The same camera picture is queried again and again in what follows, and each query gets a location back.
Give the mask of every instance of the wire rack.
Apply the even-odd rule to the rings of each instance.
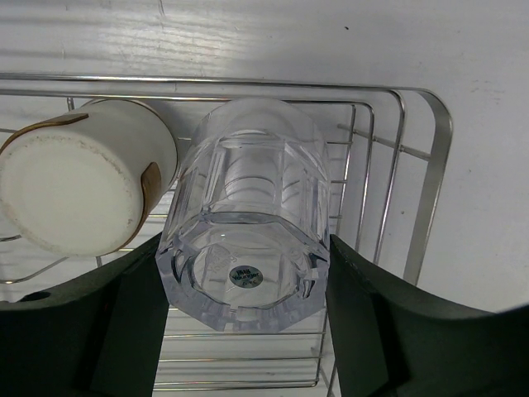
[[[191,140],[193,126],[219,104],[248,96],[268,96],[290,102],[309,113],[327,138],[332,178],[331,231],[349,241],[357,251],[369,248],[370,253],[365,255],[374,263],[381,260],[384,237],[388,234],[391,204],[400,178],[401,154],[423,163],[424,172],[414,190],[417,206],[411,217],[410,236],[403,239],[407,252],[403,278],[415,285],[419,280],[452,136],[446,106],[428,90],[248,79],[0,74],[0,96],[20,97],[25,101],[62,98],[64,110],[72,110],[95,98],[156,103],[157,109],[165,112],[164,120],[171,119],[173,129],[178,130],[180,158]],[[431,109],[427,116],[431,122],[430,131],[425,134],[427,129],[421,126],[422,135],[428,136],[424,148],[404,140],[408,118],[404,99],[408,96],[415,97],[412,103],[420,98],[419,112],[425,112],[424,103]],[[7,134],[15,130],[0,128],[0,132]],[[389,152],[387,160],[374,167],[377,146]],[[385,169],[385,174],[374,175],[380,168]],[[349,200],[353,204],[345,206],[348,193],[356,199]],[[104,265],[116,255],[131,251],[161,230],[173,194],[174,187],[162,198],[140,235],[128,247],[117,254],[96,258],[95,265]],[[377,210],[369,208],[371,202],[377,203]],[[374,216],[368,221],[366,213],[374,213]],[[8,245],[21,239],[19,235],[11,235],[0,238],[0,242]],[[0,284],[31,282],[67,260],[57,258],[28,275],[3,278]],[[171,308],[154,391],[167,394],[283,389],[271,395],[286,396],[288,390],[312,387],[314,395],[339,395],[331,338],[327,334],[326,310],[285,332],[271,334],[211,332]]]

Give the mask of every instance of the clear plastic cup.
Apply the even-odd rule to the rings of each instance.
[[[327,149],[312,119],[245,98],[198,126],[157,253],[169,302],[223,331],[278,332],[323,307]]]

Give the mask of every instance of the white mug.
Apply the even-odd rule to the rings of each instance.
[[[145,104],[102,100],[13,134],[0,148],[0,208],[63,256],[125,246],[176,178],[177,151]]]

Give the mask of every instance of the dark label on cup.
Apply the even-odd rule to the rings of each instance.
[[[255,288],[263,282],[263,273],[252,266],[237,266],[231,269],[230,280],[237,287]]]

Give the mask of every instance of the metal wire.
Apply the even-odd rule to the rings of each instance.
[[[432,92],[422,88],[409,88],[409,87],[384,87],[384,86],[361,86],[361,85],[345,85],[345,84],[313,84],[313,83],[293,83],[285,81],[262,81],[262,80],[251,80],[251,79],[207,79],[207,78],[173,78],[164,76],[155,77],[131,77],[131,76],[102,76],[102,75],[67,75],[67,74],[0,74],[0,84],[3,81],[19,81],[19,82],[56,82],[58,85],[62,85],[62,89],[32,89],[27,88],[2,88],[0,86],[0,95],[16,95],[16,96],[36,96],[36,97],[63,97],[66,98],[68,110],[74,109],[75,98],[115,98],[115,99],[156,99],[165,100],[171,102],[210,102],[210,103],[222,103],[229,101],[234,98],[248,97],[261,95],[260,90],[264,88],[276,88],[278,90],[288,90],[288,95],[278,93],[275,94],[275,98],[283,99],[287,102],[294,104],[320,104],[320,105],[347,105],[351,106],[351,118],[350,124],[345,125],[337,123],[338,128],[344,129],[349,132],[349,136],[345,141],[328,141],[328,145],[343,145],[346,147],[345,155],[345,166],[343,169],[343,177],[332,180],[333,184],[341,185],[341,195],[338,212],[331,214],[330,219],[336,219],[336,232],[340,231],[341,220],[343,219],[343,205],[344,197],[346,194],[346,187],[349,180],[349,167],[350,167],[350,153],[354,144],[356,136],[360,136],[368,139],[366,166],[364,173],[364,181],[362,187],[362,199],[360,203],[360,216],[357,224],[357,234],[355,248],[360,248],[360,240],[363,232],[363,226],[365,223],[365,206],[369,196],[369,182],[370,182],[370,167],[372,161],[372,150],[373,144],[379,143],[384,146],[393,148],[393,156],[390,165],[390,172],[388,178],[388,185],[384,198],[383,215],[380,219],[379,230],[377,235],[377,242],[374,251],[374,261],[378,262],[380,252],[384,243],[384,232],[388,223],[388,212],[390,209],[391,201],[393,198],[393,188],[395,184],[395,175],[398,168],[398,160],[400,153],[407,153],[417,158],[428,162],[427,174],[425,176],[425,182],[422,189],[422,195],[419,203],[419,209],[412,233],[412,242],[410,243],[407,264],[405,268],[405,280],[417,283],[418,276],[422,268],[422,260],[426,251],[426,244],[430,235],[431,223],[433,221],[433,215],[436,210],[437,199],[441,188],[442,178],[444,175],[446,160],[448,151],[450,149],[452,125],[450,114],[444,103]],[[93,84],[93,88],[86,90],[87,86]],[[103,87],[96,89],[98,84],[103,83]],[[134,84],[136,88],[141,87],[143,83],[152,84],[173,84],[176,90],[179,88],[179,95],[166,94],[166,93],[146,93],[146,92],[127,92],[123,89],[121,84]],[[184,93],[185,87],[201,86],[201,93]],[[205,86],[212,86],[213,88],[222,88],[222,95],[208,94]],[[229,93],[230,87],[253,89],[254,91],[250,94],[243,93]],[[402,144],[403,136],[405,132],[405,121],[406,121],[406,109],[404,106],[403,92],[414,92],[422,96],[425,101],[430,105],[435,119],[435,131],[434,131],[434,143],[431,148],[431,153],[418,151],[410,146]],[[365,102],[356,99],[352,99],[358,94],[362,93],[382,93],[390,95],[398,105],[399,117],[397,124],[397,133],[395,141],[383,139],[374,134],[375,131],[375,113],[374,107]],[[355,119],[357,116],[358,107],[367,108],[369,112],[369,130],[367,132],[358,131],[355,128]],[[14,132],[10,129],[0,129],[0,132]],[[181,138],[182,140],[189,141],[190,138]],[[167,218],[166,214],[153,213],[150,218]],[[4,237],[0,239],[0,242],[9,242],[20,238],[20,236]],[[132,251],[132,247],[128,246],[120,251],[127,252]],[[13,284],[29,280],[44,271],[58,265],[67,258],[61,258],[60,260],[48,265],[47,267],[29,275],[15,280],[0,280],[0,283]],[[101,257],[96,258],[97,266],[102,265]],[[169,312],[178,311],[177,309],[171,308]],[[250,390],[250,389],[278,389],[278,388],[299,388],[299,387],[311,387],[317,385],[320,377],[324,379],[328,384],[327,396],[333,396],[332,388],[336,379],[336,365],[334,365],[331,378],[326,381],[326,376],[322,373],[322,357],[324,341],[326,336],[326,313],[324,316],[325,321],[322,324],[322,329],[318,332],[282,332],[280,334],[270,333],[175,333],[164,336],[166,341],[170,340],[182,340],[189,338],[211,338],[211,337],[275,337],[275,336],[319,336],[320,340],[318,347],[316,348],[316,354],[311,356],[280,356],[280,357],[197,357],[197,358],[164,358],[160,362],[232,362],[232,361],[316,361],[317,369],[313,379],[301,379],[301,380],[226,380],[226,381],[175,381],[175,382],[160,382],[155,384],[155,391],[188,391],[188,390]]]

